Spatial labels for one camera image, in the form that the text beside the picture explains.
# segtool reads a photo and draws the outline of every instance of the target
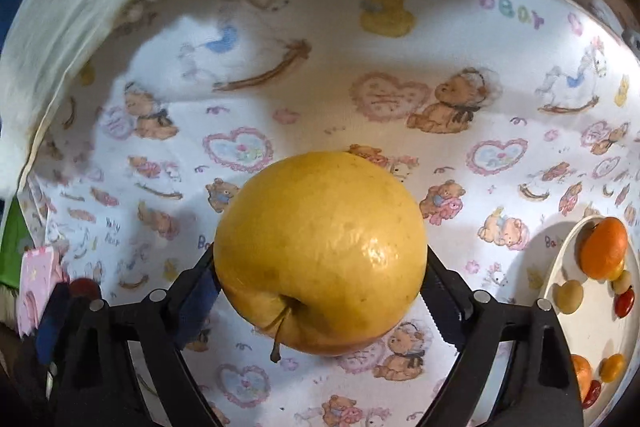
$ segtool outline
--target yellow duck print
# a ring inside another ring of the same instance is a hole
[[[540,290],[545,285],[545,278],[537,267],[527,268],[527,280],[530,290]]]
[[[404,0],[361,0],[360,25],[370,33],[398,38],[411,32],[415,17],[404,9]]]
[[[616,93],[616,97],[613,101],[616,103],[618,107],[622,107],[626,103],[626,94],[629,92],[629,77],[626,74],[622,75],[622,80],[620,80],[620,87],[618,88],[618,92]]]
[[[164,261],[164,269],[162,270],[162,277],[169,281],[169,282],[173,282],[176,279],[178,279],[178,275],[180,275],[180,272],[178,272],[178,268],[177,268],[177,259],[167,259]]]

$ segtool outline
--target red candy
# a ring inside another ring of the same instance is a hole
[[[72,280],[69,284],[69,293],[71,293],[72,297],[84,296],[89,297],[91,300],[101,297],[100,286],[93,279],[86,277]]]
[[[602,391],[602,385],[597,380],[591,380],[591,386],[589,387],[589,392],[587,396],[584,398],[584,402],[582,403],[583,409],[588,409],[600,396],[600,391]]]
[[[616,312],[616,315],[621,319],[625,318],[631,311],[631,308],[634,307],[635,301],[636,293],[634,292],[633,288],[629,288],[622,295],[618,295],[616,297],[616,303],[614,305],[614,311]]]

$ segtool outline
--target apple skin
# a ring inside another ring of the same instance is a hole
[[[393,328],[418,295],[426,263],[412,195],[379,166],[340,152],[261,171],[233,199],[214,240],[233,308],[316,355],[361,349]]]

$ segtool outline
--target orange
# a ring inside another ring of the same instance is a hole
[[[617,217],[605,217],[580,250],[580,268],[592,279],[607,279],[624,263],[627,245],[622,221]]]
[[[587,393],[589,392],[593,377],[591,364],[589,363],[589,360],[581,357],[580,355],[571,355],[571,360],[574,363],[575,376],[578,379],[578,387],[580,388],[580,401],[584,402],[584,399],[587,397]]]

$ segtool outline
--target green object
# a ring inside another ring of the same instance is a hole
[[[12,288],[20,286],[20,266],[25,248],[34,248],[33,239],[22,217],[18,200],[14,198],[9,207],[0,245],[0,283]]]

